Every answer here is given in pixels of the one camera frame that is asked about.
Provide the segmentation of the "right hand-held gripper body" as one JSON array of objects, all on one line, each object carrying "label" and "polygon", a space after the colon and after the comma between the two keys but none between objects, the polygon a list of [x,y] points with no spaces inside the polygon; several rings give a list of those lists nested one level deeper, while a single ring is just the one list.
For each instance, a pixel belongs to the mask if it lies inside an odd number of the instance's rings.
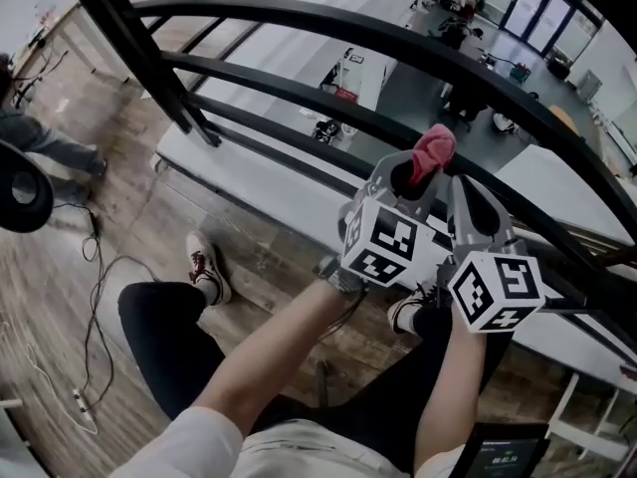
[{"label": "right hand-held gripper body", "polygon": [[439,266],[438,287],[448,293],[472,333],[509,333],[545,303],[536,258],[525,243],[452,242]]}]

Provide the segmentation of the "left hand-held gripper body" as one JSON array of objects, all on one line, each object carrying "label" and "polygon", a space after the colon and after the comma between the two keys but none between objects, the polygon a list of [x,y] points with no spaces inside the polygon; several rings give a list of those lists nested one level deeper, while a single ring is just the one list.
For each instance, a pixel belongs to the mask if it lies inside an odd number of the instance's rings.
[{"label": "left hand-held gripper body", "polygon": [[404,214],[388,189],[368,195],[366,181],[339,211],[341,267],[379,286],[416,286],[448,256],[448,237],[428,218]]}]

